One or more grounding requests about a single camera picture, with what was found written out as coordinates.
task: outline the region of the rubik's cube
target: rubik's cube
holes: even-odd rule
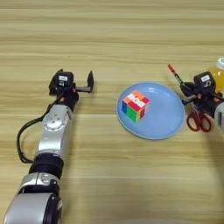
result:
[[[149,104],[150,100],[135,90],[122,100],[122,111],[136,123],[144,117]]]

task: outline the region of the wood grain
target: wood grain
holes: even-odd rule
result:
[[[132,136],[116,118],[128,86],[155,81],[179,92],[167,64],[186,81],[223,56],[222,0],[1,0],[0,220],[29,165],[16,134],[41,115],[61,68],[94,94],[82,94],[61,180],[62,223],[224,223],[223,135],[186,126],[164,141]],[[24,135],[32,157],[40,125]]]

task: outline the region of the yellow object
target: yellow object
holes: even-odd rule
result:
[[[219,58],[216,65],[209,69],[216,82],[216,91],[223,91],[224,88],[224,58]]]

